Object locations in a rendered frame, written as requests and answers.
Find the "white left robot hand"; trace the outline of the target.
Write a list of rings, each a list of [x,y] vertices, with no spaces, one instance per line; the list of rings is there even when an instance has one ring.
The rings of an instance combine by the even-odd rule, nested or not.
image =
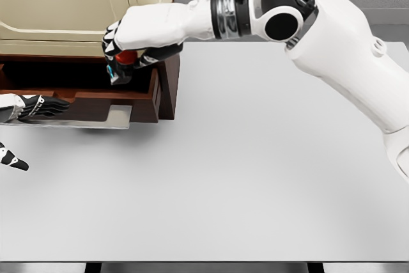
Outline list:
[[[0,123],[25,120],[33,116],[53,117],[68,110],[70,103],[43,95],[0,94]],[[0,142],[0,163],[11,168],[27,171],[29,165],[19,159]]]

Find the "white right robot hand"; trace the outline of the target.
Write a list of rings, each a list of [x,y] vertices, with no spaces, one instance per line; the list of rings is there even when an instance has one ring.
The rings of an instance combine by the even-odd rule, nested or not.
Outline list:
[[[121,20],[106,28],[102,49],[108,65],[146,66],[162,61],[183,50],[181,16],[184,4],[149,4],[131,6]],[[118,59],[124,51],[145,50],[141,61]]]

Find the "black switch with red button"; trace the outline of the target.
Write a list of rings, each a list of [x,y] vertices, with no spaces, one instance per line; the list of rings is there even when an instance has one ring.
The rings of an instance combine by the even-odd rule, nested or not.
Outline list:
[[[137,51],[122,51],[113,57],[107,57],[107,72],[113,86],[128,84],[132,80],[137,59]]]

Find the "brown cabinet drawer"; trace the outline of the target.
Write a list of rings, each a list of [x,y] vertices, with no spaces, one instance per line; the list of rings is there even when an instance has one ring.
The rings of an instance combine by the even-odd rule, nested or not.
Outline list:
[[[112,105],[132,108],[131,122],[158,122],[161,85],[156,67],[135,70],[127,84],[111,85],[104,63],[3,62],[0,94],[39,94],[70,103],[58,120],[104,121]]]

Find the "beige cabinet with brown base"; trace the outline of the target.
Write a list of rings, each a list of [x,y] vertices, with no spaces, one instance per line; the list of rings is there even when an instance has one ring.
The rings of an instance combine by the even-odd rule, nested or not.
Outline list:
[[[173,0],[0,0],[0,63],[104,63],[101,40],[106,27],[122,18],[130,6]],[[161,85],[159,120],[175,116],[180,58],[175,55],[156,67]],[[132,108],[112,105],[104,121],[58,120],[34,116],[37,125],[95,125],[109,118],[130,123]]]

